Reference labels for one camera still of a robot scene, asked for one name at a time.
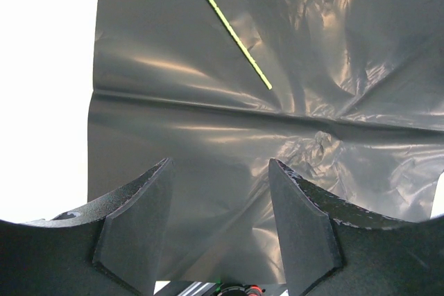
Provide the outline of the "black wrapping paper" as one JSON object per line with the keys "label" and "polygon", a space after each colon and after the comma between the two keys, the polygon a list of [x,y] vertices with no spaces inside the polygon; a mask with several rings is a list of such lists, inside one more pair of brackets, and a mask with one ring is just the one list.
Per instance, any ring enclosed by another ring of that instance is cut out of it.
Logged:
{"label": "black wrapping paper", "polygon": [[88,197],[173,161],[158,279],[281,284],[278,159],[385,216],[443,172],[443,0],[98,0]]}

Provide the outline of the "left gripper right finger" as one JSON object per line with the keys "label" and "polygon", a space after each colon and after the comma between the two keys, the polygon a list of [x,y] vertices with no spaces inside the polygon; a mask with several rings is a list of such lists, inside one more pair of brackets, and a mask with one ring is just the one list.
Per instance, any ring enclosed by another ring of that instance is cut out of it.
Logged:
{"label": "left gripper right finger", "polygon": [[442,295],[443,219],[359,207],[271,159],[268,178],[290,295]]}

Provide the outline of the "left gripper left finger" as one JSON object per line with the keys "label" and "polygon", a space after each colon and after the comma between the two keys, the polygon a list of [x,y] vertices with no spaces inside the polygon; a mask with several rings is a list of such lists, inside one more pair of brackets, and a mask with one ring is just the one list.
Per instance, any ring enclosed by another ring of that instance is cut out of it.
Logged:
{"label": "left gripper left finger", "polygon": [[2,295],[152,295],[173,164],[51,220],[1,222]]}

